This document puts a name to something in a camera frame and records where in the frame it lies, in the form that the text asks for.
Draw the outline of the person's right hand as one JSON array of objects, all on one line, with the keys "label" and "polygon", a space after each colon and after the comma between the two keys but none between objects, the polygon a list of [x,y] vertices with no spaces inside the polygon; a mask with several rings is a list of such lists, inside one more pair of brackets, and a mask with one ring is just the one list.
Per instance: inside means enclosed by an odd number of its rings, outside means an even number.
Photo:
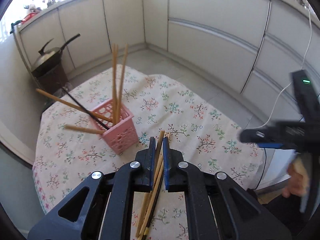
[{"label": "person's right hand", "polygon": [[290,178],[282,191],[283,197],[289,198],[291,195],[302,197],[306,195],[307,187],[309,186],[309,176],[302,160],[300,158],[295,159],[288,166],[287,173]]}]

